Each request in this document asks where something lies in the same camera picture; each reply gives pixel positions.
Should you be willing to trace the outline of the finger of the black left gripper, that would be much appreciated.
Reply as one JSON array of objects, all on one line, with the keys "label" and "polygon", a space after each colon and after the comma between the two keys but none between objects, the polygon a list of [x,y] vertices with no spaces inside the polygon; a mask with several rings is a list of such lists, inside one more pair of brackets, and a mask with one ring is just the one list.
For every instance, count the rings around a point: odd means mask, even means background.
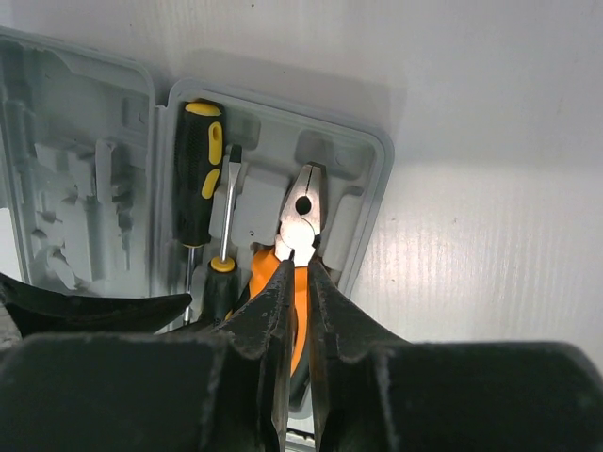
[{"label": "finger of the black left gripper", "polygon": [[181,315],[191,302],[187,293],[142,299],[65,295],[1,276],[1,303],[22,334],[154,333]]}]

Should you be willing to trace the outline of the grey plastic tool case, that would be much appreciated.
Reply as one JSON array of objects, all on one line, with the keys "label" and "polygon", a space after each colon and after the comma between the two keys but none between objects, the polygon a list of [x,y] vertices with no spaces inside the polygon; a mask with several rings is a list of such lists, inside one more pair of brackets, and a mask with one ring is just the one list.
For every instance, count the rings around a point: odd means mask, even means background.
[{"label": "grey plastic tool case", "polygon": [[[223,108],[225,149],[210,241],[197,250],[187,293],[187,248],[174,234],[173,150],[181,112],[198,100]],[[253,256],[274,246],[287,193],[309,162],[325,176],[324,227],[308,270],[322,264],[348,298],[393,166],[385,133],[199,80],[158,89],[132,60],[1,32],[1,183],[22,272],[16,281],[98,298],[187,293],[189,306],[156,333],[214,330],[249,302],[216,326],[202,314],[208,265],[220,253],[233,144],[242,147],[229,244],[237,301]]]}]

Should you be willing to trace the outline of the flathead screwdriver black yellow handle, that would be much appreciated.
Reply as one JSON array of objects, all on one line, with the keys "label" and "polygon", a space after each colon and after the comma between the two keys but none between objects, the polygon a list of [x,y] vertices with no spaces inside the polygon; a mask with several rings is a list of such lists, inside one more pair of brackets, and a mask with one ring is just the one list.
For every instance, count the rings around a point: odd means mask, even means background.
[{"label": "flathead screwdriver black yellow handle", "polygon": [[233,144],[230,149],[220,253],[208,265],[204,284],[202,314],[207,322],[219,325],[234,310],[238,300],[238,266],[229,254],[230,236],[236,204],[236,186],[242,167],[242,147]]}]

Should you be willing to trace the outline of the orange black handled pliers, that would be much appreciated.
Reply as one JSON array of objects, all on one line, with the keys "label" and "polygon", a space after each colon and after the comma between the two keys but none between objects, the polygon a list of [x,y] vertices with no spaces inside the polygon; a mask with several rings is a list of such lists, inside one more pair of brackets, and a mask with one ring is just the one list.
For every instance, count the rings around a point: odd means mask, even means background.
[{"label": "orange black handled pliers", "polygon": [[235,307],[242,307],[257,296],[284,260],[295,266],[294,339],[290,370],[289,408],[302,408],[309,387],[308,349],[308,265],[314,258],[324,227],[322,194],[324,168],[315,162],[302,166],[289,189],[279,217],[274,246],[259,250],[252,259],[252,275]]}]

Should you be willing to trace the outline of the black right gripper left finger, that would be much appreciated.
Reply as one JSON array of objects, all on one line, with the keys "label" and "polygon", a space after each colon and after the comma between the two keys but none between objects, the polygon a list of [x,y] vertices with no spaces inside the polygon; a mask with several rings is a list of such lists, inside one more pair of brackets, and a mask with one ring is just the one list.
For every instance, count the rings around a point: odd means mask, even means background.
[{"label": "black right gripper left finger", "polygon": [[22,334],[1,353],[5,451],[282,451],[294,267],[212,331]]}]

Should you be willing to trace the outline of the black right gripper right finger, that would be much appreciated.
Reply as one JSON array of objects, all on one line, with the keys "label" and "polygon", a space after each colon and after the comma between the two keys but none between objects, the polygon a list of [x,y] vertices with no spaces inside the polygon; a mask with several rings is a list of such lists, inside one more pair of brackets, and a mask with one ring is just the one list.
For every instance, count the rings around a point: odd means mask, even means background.
[{"label": "black right gripper right finger", "polygon": [[412,344],[308,270],[320,451],[598,451],[602,378],[562,342]]}]

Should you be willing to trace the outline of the phillips screwdriver black yellow handle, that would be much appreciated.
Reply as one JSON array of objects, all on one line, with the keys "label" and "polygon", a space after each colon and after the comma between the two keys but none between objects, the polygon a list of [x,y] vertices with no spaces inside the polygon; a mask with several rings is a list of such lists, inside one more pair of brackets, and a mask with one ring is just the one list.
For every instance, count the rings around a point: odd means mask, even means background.
[{"label": "phillips screwdriver black yellow handle", "polygon": [[187,248],[185,289],[191,292],[197,250],[210,241],[213,199],[224,155],[224,111],[207,101],[186,104],[177,123],[173,163],[174,234]]}]

